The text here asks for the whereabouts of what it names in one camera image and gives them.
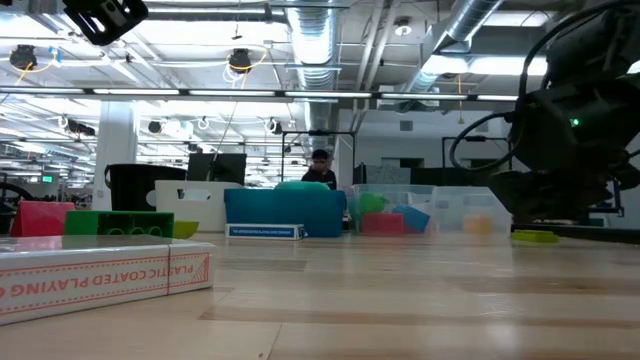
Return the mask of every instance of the white box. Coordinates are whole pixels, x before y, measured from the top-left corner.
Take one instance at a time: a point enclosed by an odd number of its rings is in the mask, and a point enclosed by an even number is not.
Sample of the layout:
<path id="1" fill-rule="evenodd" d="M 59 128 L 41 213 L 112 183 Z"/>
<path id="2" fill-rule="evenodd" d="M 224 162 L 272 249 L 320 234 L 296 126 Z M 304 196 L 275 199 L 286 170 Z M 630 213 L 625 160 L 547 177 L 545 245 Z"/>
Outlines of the white box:
<path id="1" fill-rule="evenodd" d="M 0 325 L 211 287 L 214 248 L 150 236 L 0 239 Z"/>
<path id="2" fill-rule="evenodd" d="M 156 209 L 172 212 L 175 221 L 199 222 L 199 232 L 221 233 L 226 223 L 224 190 L 239 188 L 242 185 L 217 181 L 157 180 Z"/>
<path id="3" fill-rule="evenodd" d="M 307 236 L 304 225 L 227 224 L 230 239 L 300 240 Z"/>

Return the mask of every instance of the cardboard box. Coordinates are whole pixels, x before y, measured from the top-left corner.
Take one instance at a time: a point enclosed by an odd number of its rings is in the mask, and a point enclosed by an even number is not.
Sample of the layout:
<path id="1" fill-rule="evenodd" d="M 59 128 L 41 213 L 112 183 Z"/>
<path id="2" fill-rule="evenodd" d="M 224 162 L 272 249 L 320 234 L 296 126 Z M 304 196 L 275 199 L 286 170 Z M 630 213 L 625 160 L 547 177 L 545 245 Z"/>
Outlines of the cardboard box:
<path id="1" fill-rule="evenodd" d="M 227 224 L 227 238 L 300 240 L 307 236 L 304 225 Z"/>
<path id="2" fill-rule="evenodd" d="M 151 236 L 0 239 L 0 325 L 211 287 L 214 248 Z"/>

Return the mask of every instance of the white column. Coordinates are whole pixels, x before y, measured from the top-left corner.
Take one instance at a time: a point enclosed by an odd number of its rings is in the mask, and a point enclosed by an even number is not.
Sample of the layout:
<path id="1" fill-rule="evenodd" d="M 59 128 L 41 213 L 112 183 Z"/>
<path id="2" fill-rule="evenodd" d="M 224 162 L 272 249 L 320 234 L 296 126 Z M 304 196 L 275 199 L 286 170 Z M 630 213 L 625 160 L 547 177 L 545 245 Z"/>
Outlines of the white column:
<path id="1" fill-rule="evenodd" d="M 93 210 L 111 210 L 111 191 L 105 185 L 104 169 L 109 164 L 136 163 L 139 128 L 140 120 L 133 102 L 102 102 L 93 179 Z"/>
<path id="2" fill-rule="evenodd" d="M 353 141 L 349 135 L 336 137 L 336 150 L 331 170 L 336 173 L 338 186 L 353 185 Z"/>

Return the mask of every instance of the green foam object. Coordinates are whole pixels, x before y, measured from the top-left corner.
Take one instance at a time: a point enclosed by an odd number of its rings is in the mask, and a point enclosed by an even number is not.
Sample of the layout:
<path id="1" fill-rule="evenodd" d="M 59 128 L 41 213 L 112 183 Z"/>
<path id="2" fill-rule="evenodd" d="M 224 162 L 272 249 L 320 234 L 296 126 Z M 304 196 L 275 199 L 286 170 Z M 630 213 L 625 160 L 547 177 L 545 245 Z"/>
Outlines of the green foam object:
<path id="1" fill-rule="evenodd" d="M 381 213 L 384 211 L 385 199 L 384 196 L 365 192 L 360 194 L 359 203 L 362 214 Z"/>
<path id="2" fill-rule="evenodd" d="M 308 181 L 287 181 L 276 185 L 277 190 L 331 190 L 327 184 Z"/>

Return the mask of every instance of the green lego brick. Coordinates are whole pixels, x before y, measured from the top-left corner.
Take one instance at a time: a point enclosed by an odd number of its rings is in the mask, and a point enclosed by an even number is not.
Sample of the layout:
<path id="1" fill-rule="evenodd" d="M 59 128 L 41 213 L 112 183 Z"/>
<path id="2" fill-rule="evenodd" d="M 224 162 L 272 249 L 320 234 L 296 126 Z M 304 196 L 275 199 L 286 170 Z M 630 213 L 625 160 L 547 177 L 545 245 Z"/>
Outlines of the green lego brick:
<path id="1" fill-rule="evenodd" d="M 68 211 L 65 235 L 153 235 L 173 237 L 173 213 L 153 211 Z"/>
<path id="2" fill-rule="evenodd" d="M 515 241 L 534 242 L 541 244 L 556 244 L 560 241 L 558 235 L 551 231 L 539 230 L 516 230 L 511 234 L 511 239 Z"/>

